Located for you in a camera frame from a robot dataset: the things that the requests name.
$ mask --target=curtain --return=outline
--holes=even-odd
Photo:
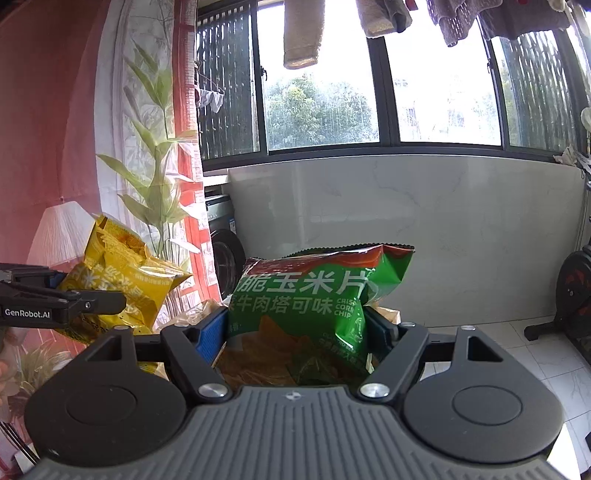
[[[0,12],[0,262],[68,271],[105,213],[193,273],[158,321],[219,300],[197,140],[195,13],[196,0],[18,0]],[[159,186],[150,201],[137,179]],[[49,330],[5,335],[0,420],[27,440],[19,358],[43,351],[42,367],[83,348]],[[4,440],[0,480],[18,472]]]

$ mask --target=white floor tile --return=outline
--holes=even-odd
[[[455,335],[457,327],[431,327],[429,328],[430,333],[444,333],[447,335]]]
[[[421,380],[423,380],[424,378],[430,377],[432,375],[435,375],[435,373],[436,373],[435,364],[433,362],[426,362],[425,363],[425,370],[423,370]]]
[[[451,362],[435,362],[435,373],[443,373],[445,370],[449,368],[451,364]]]
[[[528,345],[527,349],[547,378],[572,372],[584,365],[579,353],[565,337]]]
[[[587,368],[579,368],[548,380],[562,403],[566,420],[591,410],[591,374]]]
[[[503,348],[514,348],[524,344],[523,340],[519,338],[519,335],[517,335],[517,332],[509,322],[483,323],[481,325],[476,325],[476,327]]]
[[[585,457],[585,454],[583,453],[583,450],[581,448],[581,444],[579,442],[579,438],[577,437],[577,433],[575,432],[575,429],[572,426],[570,420],[568,422],[566,422],[566,427],[569,430],[570,441],[573,443],[574,453],[577,456],[577,464],[579,466],[579,473],[583,473],[588,468],[587,457]]]
[[[585,437],[591,433],[591,412],[584,413],[575,419],[571,419],[570,424],[574,430],[577,440],[579,441],[579,448],[584,454],[585,464],[583,466],[585,467],[584,470],[586,470],[591,465],[591,451],[589,450],[589,446],[585,440]]]
[[[535,358],[531,355],[530,351],[527,347],[524,346],[517,346],[515,348],[508,348],[507,351],[515,357],[519,361],[521,365],[526,367],[531,373],[535,375],[536,378],[543,380],[546,378],[542,369],[538,365],[538,362],[535,361]]]
[[[550,385],[550,380],[548,380],[547,378],[545,380],[542,380],[542,383],[545,385],[545,387],[550,390],[552,393],[554,393],[554,389],[552,388],[552,385]]]
[[[552,320],[554,320],[553,315],[551,317],[538,317],[535,319],[514,320],[513,322],[509,322],[509,323],[515,329],[515,331],[517,332],[517,335],[519,335],[519,338],[521,338],[521,341],[524,344],[533,345],[535,343],[549,342],[551,340],[557,340],[558,333],[551,333],[549,335],[542,335],[537,340],[530,342],[527,338],[525,338],[525,335],[523,334],[523,330],[525,329],[525,327],[528,327],[529,325],[538,325],[539,323],[551,322]]]

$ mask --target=washing machine door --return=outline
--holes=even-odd
[[[246,263],[246,255],[240,240],[231,230],[213,231],[212,246],[217,283],[222,299],[225,299],[238,285]]]

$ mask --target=window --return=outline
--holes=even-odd
[[[425,0],[417,5],[408,30],[385,37],[400,140],[500,145],[495,91],[478,25],[450,48]]]
[[[195,83],[204,160],[259,150],[251,32],[248,3],[197,22]]]
[[[553,33],[528,33],[514,41],[493,38],[492,44],[511,145],[551,151],[576,145],[572,102]]]
[[[258,11],[269,150],[378,142],[367,40],[355,0],[326,0],[316,65],[283,66],[283,5]]]
[[[577,19],[583,26],[515,41],[484,41],[475,22],[450,48],[427,0],[415,0],[406,31],[370,40],[358,1],[324,0],[318,63],[298,70],[283,66],[282,0],[199,9],[195,80],[205,170],[357,152],[553,161],[570,144],[584,148],[589,16]]]

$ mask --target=yellow snack bag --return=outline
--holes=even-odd
[[[60,290],[118,290],[127,306],[117,315],[84,314],[60,333],[83,343],[115,325],[128,325],[134,335],[152,334],[152,327],[168,292],[190,274],[160,260],[133,232],[102,215],[86,245],[83,262],[76,265]]]

